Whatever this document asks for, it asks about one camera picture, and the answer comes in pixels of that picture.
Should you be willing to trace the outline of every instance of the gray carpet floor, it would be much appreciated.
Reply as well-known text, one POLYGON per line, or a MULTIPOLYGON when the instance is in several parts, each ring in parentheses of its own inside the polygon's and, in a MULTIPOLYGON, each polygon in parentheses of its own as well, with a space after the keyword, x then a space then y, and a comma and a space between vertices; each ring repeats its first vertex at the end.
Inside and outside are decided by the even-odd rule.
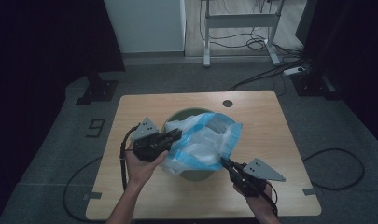
MULTIPOLYGON (((17 184, 0 223, 80 223, 64 211, 63 190, 77 170, 103 155, 121 96, 225 91, 233 84, 271 68, 268 61, 213 63, 207 69, 200 63, 127 65, 126 73, 101 74, 104 80, 119 81, 113 100, 90 105, 75 105, 88 86, 86 78, 75 81, 67 87, 63 108, 17 184), (87 137, 97 132, 89 129, 93 119, 105 119, 99 138, 87 137)), ((343 101, 299 97, 291 81, 281 76, 249 83, 237 90, 274 90, 279 95, 303 159, 319 150, 339 147, 357 155, 365 166, 364 178, 350 189, 333 191, 315 187, 322 207, 320 216, 281 217, 282 223, 378 223, 378 142, 343 101)), ((99 165, 97 161, 87 167, 68 188, 66 203, 77 217, 85 218, 87 196, 99 165)), ((319 155, 306 162, 305 167, 313 181, 334 188, 350 183, 360 175, 359 163, 341 152, 319 155)))

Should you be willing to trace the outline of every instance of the hand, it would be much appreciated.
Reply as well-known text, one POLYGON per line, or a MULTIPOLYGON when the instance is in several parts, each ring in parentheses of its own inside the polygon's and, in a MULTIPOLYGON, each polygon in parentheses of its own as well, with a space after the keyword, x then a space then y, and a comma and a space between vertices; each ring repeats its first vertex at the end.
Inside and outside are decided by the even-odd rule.
POLYGON ((142 188, 153 175, 154 170, 160 165, 168 155, 168 151, 162 152, 154 162, 140 161, 132 152, 133 142, 128 147, 130 151, 125 152, 125 160, 128 170, 128 186, 134 185, 142 188))
MULTIPOLYGON (((264 192, 272 198, 272 192, 271 192, 271 183, 266 185, 266 189, 264 192)), ((244 194, 236 187, 233 186, 234 189, 244 196, 244 194)), ((280 223, 278 218, 273 213, 273 210, 271 208, 271 205, 261 196, 258 197, 245 197, 247 205, 249 205, 250 210, 252 210, 255 217, 259 220, 261 224, 268 224, 268 223, 280 223)))

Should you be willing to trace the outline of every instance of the green bowl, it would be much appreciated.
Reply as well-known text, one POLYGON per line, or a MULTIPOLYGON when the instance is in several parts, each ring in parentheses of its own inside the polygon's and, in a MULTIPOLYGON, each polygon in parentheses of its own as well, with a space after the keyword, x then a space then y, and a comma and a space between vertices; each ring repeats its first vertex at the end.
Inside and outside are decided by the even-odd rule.
MULTIPOLYGON (((165 121, 165 123, 174 120, 184 120, 190 116, 196 116, 203 113, 213 113, 213 111, 199 107, 187 108, 174 113, 165 121)), ((162 132, 165 132, 165 123, 162 126, 162 132)), ((187 170, 180 175, 190 181, 202 181, 211 176, 213 172, 214 171, 187 170)))

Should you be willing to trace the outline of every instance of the person's left hand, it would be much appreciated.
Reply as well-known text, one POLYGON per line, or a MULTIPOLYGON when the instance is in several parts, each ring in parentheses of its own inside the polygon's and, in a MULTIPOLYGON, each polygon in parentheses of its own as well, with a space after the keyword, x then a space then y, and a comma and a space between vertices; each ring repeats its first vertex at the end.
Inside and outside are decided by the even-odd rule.
POLYGON ((162 152, 154 162, 140 161, 133 154, 133 142, 128 147, 129 151, 125 152, 125 160, 128 169, 128 185, 134 185, 136 188, 142 188, 153 175, 154 169, 160 165, 168 155, 168 151, 162 152))

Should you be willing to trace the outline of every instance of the white metal frame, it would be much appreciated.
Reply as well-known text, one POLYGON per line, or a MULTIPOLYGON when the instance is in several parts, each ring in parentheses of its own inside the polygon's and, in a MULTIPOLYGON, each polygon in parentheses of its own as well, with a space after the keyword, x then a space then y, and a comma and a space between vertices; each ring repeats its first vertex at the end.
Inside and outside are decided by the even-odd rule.
POLYGON ((210 46, 209 46, 209 29, 212 28, 234 28, 234 27, 270 27, 269 39, 265 39, 264 43, 270 54, 274 65, 279 65, 281 62, 275 53, 273 46, 273 39, 275 38, 276 28, 278 27, 279 19, 281 18, 282 7, 285 0, 281 0, 278 9, 273 13, 257 13, 257 14, 241 14, 241 15, 210 15, 209 14, 209 0, 206 0, 205 11, 205 40, 203 45, 203 66, 209 67, 211 65, 210 46))

